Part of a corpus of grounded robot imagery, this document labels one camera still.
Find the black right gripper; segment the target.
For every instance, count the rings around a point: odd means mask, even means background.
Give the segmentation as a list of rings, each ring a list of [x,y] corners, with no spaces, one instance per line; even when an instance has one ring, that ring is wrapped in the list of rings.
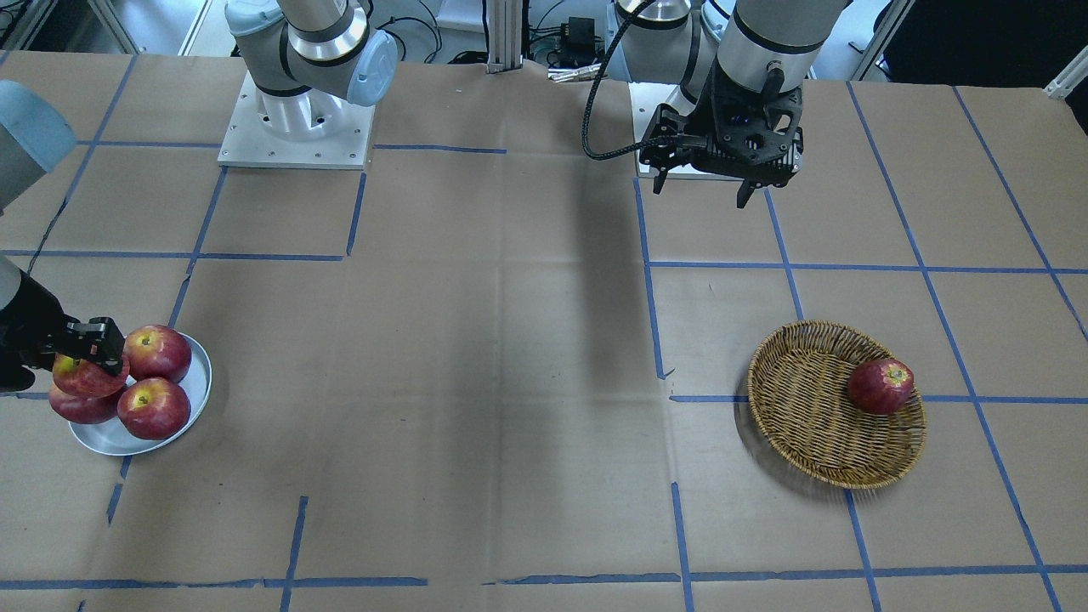
[[[27,390],[35,369],[52,368],[59,353],[88,360],[110,376],[123,371],[125,336],[111,317],[81,322],[65,313],[58,298],[18,268],[1,269],[1,391]]]

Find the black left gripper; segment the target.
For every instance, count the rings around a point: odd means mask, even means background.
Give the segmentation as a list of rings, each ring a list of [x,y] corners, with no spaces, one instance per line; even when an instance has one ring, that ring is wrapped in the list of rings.
[[[681,166],[739,179],[738,209],[745,209],[757,189],[786,187],[803,162],[803,91],[786,91],[784,85],[784,65],[757,69],[753,90],[716,65],[687,115],[658,105],[646,147],[638,154],[655,170],[653,193],[660,195],[669,172]]]

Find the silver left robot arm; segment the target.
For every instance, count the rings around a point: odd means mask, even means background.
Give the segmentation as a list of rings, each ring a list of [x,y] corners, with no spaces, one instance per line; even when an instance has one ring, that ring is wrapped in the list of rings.
[[[786,187],[803,164],[803,83],[844,1],[614,1],[603,72],[671,82],[636,155],[660,193],[675,169],[735,179],[738,207]]]

